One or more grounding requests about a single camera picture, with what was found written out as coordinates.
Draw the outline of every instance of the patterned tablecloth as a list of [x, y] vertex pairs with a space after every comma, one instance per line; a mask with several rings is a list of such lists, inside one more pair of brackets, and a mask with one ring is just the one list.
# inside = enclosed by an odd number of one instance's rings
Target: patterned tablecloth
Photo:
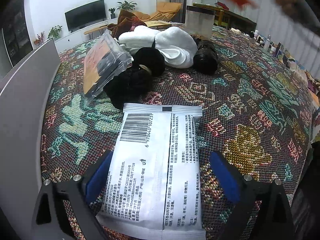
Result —
[[[297, 188], [309, 146], [310, 96], [275, 58], [248, 40], [215, 27], [212, 41], [220, 57], [213, 76], [167, 67], [154, 79], [145, 104], [202, 106], [197, 124], [203, 228], [216, 239], [233, 205], [210, 169], [209, 156], [221, 151], [242, 174], [259, 181], [283, 181], [289, 201]], [[48, 98], [41, 141], [42, 178], [62, 181], [82, 174], [106, 149], [113, 149], [122, 122], [101, 93], [84, 106], [84, 57], [96, 40], [60, 54], [61, 66]], [[101, 196], [96, 201], [101, 204]], [[65, 202], [76, 236], [84, 239]], [[259, 204], [243, 234], [252, 229]], [[92, 208], [99, 208], [94, 203]], [[131, 239], [107, 229], [112, 239]]]

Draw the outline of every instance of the barcode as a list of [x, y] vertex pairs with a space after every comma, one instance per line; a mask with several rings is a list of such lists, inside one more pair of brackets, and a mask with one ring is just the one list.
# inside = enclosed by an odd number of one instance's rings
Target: barcode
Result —
[[121, 131], [120, 141], [145, 143], [150, 114], [128, 114]]

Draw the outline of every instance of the white towel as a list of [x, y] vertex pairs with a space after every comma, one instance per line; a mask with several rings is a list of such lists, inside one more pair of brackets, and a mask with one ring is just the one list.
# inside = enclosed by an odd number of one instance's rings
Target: white towel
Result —
[[140, 25], [133, 32], [123, 33], [119, 37], [121, 46], [132, 55], [140, 48], [151, 48], [154, 40], [156, 49], [164, 56], [167, 65], [175, 68], [188, 68], [193, 65], [197, 45], [188, 33], [178, 27], [170, 27], [160, 32]]

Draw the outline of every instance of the black tv screen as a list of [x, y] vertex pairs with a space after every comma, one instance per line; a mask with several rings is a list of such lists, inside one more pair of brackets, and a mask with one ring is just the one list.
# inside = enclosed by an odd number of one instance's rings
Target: black tv screen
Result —
[[65, 13], [68, 30], [81, 29], [91, 22], [106, 18], [104, 0], [91, 2]]

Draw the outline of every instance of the metal bolt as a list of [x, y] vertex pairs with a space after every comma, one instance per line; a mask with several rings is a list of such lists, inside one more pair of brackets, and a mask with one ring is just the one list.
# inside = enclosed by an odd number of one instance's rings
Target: metal bolt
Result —
[[51, 182], [50, 179], [46, 179], [46, 180], [43, 182], [43, 184], [44, 184], [45, 186], [48, 186], [48, 185], [50, 184], [50, 182]]
[[80, 174], [74, 175], [74, 176], [73, 176], [73, 180], [74, 180], [74, 181], [81, 180], [81, 175], [80, 175]]
[[281, 180], [275, 179], [275, 183], [276, 183], [277, 185], [281, 185]]
[[246, 181], [251, 181], [251, 180], [252, 180], [252, 177], [251, 177], [249, 174], [244, 175], [243, 178], [244, 178]]

